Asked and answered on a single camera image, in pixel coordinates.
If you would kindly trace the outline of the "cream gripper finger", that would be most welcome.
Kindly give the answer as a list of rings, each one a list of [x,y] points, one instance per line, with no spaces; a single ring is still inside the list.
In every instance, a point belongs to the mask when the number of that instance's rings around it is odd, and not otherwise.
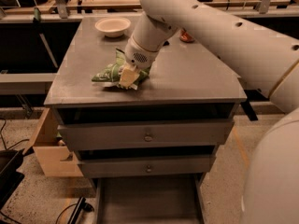
[[[121,71],[118,87],[122,89],[129,89],[139,78],[139,73],[140,70],[136,65],[126,63]]]

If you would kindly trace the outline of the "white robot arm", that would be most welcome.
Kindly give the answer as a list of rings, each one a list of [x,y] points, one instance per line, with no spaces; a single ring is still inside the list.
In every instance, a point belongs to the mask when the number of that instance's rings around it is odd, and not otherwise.
[[[297,40],[197,0],[140,0],[143,13],[125,47],[121,85],[150,67],[182,28],[258,89],[285,117],[256,147],[240,224],[299,224],[299,50]]]

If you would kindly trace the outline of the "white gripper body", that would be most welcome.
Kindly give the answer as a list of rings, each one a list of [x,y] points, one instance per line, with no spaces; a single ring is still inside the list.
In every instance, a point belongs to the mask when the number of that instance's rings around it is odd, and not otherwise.
[[[133,35],[125,47],[126,62],[139,69],[151,67],[160,51],[160,43],[149,38],[137,39]]]

